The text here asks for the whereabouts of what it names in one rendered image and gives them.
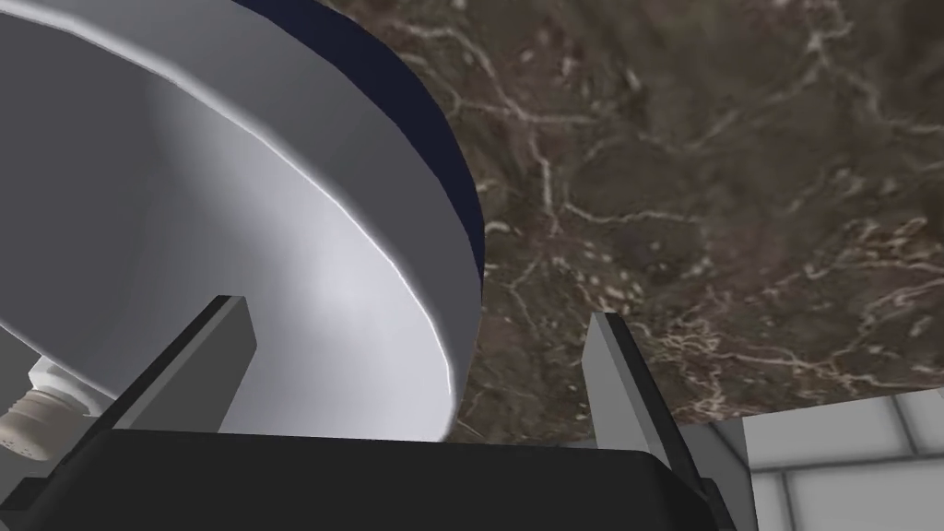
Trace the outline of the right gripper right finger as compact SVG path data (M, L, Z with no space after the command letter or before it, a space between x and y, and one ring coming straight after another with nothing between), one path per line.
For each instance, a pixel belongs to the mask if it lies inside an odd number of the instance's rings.
M619 314L592 314L584 342L584 381L598 448L646 452L683 483L702 482L666 400Z

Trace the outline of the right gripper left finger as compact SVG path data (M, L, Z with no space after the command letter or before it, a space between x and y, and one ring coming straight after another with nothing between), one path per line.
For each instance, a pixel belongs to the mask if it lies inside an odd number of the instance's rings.
M218 296L95 421L95 432L218 431L255 352L246 299Z

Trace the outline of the white ribbed cylinder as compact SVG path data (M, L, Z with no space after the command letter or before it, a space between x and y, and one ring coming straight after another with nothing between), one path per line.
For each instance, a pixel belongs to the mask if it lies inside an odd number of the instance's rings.
M112 398L46 357L29 370L32 387L0 417L0 446L34 461L60 455L84 419L99 417Z

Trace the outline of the white bowl with navy outside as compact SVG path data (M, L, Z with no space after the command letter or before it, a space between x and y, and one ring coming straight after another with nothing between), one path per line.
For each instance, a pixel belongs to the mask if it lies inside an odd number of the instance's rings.
M220 431L442 441L484 220L444 114L315 0L0 0L0 327L112 401L221 295Z

